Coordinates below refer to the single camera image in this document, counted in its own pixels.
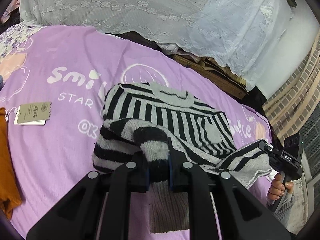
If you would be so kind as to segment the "person right hand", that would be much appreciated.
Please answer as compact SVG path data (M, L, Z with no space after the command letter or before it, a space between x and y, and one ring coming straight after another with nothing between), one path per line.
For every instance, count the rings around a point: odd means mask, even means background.
M287 194L293 194L294 184L291 181L285 182L283 184L281 182L282 176L281 174L276 174L274 180L272 180L271 187L268 190L267 198L268 200L278 200L282 197L287 190Z

